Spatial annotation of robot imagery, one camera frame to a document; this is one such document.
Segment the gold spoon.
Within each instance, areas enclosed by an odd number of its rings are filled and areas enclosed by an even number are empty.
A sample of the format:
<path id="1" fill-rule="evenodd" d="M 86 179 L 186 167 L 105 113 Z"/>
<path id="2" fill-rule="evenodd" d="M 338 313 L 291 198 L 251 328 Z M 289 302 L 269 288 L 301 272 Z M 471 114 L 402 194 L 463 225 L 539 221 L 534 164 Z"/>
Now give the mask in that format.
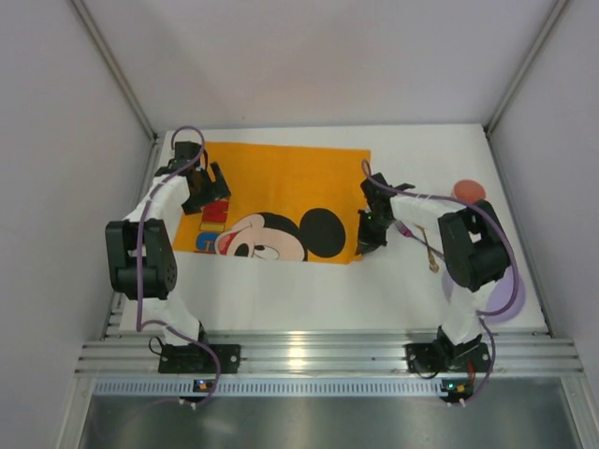
<path id="1" fill-rule="evenodd" d="M 439 258 L 441 258 L 442 260 L 445 259 L 445 257 L 444 257 L 444 255 L 443 255 L 442 252 L 434 249 L 424 239 L 422 239 L 419 236 L 415 235 L 403 222 L 397 221 L 395 223 L 395 226 L 398 229 L 398 231 L 404 237 L 407 237 L 409 239 L 415 239 L 416 241 L 418 241 L 419 243 L 421 243 L 422 245 L 424 245 L 427 248 L 428 251 L 430 251 L 431 253 L 435 254 L 436 256 L 438 256 Z"/>

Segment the orange Mickey Mouse placemat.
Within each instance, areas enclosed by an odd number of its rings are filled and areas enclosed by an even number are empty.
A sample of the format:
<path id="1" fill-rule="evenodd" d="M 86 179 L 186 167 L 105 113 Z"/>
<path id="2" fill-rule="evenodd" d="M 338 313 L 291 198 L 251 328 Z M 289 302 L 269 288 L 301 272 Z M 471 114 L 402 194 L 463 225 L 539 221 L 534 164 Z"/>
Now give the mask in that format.
<path id="1" fill-rule="evenodd" d="M 210 142 L 230 197 L 184 215 L 178 252 L 271 261 L 349 264 L 358 259 L 365 149 Z"/>

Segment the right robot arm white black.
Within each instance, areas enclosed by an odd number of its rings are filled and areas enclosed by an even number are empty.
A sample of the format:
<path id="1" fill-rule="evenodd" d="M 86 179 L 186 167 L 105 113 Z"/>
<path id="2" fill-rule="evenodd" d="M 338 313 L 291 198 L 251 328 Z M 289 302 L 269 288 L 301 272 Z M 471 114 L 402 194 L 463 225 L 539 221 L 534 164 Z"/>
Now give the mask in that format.
<path id="1" fill-rule="evenodd" d="M 360 210 L 356 254 L 372 253 L 387 245 L 394 224 L 418 227 L 425 245 L 439 238 L 446 272 L 456 284 L 448 313 L 430 344 L 445 364 L 453 365 L 481 346 L 486 317 L 508 311 L 517 299 L 517 262 L 494 208 L 485 199 L 467 202 L 451 196 L 413 193 L 412 184 L 389 185 L 380 173 L 366 174 L 360 189 L 367 209 Z M 484 311 L 479 292 L 512 272 L 512 292 L 500 308 Z"/>

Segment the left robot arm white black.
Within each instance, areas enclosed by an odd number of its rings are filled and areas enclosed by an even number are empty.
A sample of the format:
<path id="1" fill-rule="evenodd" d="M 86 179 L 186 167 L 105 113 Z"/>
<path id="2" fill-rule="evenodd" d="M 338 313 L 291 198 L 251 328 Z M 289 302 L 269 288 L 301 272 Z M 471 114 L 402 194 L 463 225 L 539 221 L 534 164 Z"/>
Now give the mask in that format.
<path id="1" fill-rule="evenodd" d="M 137 303 L 138 332 L 159 326 L 168 345 L 205 345 L 203 325 L 174 292 L 178 266 L 173 244 L 183 217 L 224 224 L 230 190 L 203 141 L 177 141 L 171 148 L 173 157 L 157 169 L 146 196 L 105 228 L 110 283 Z"/>

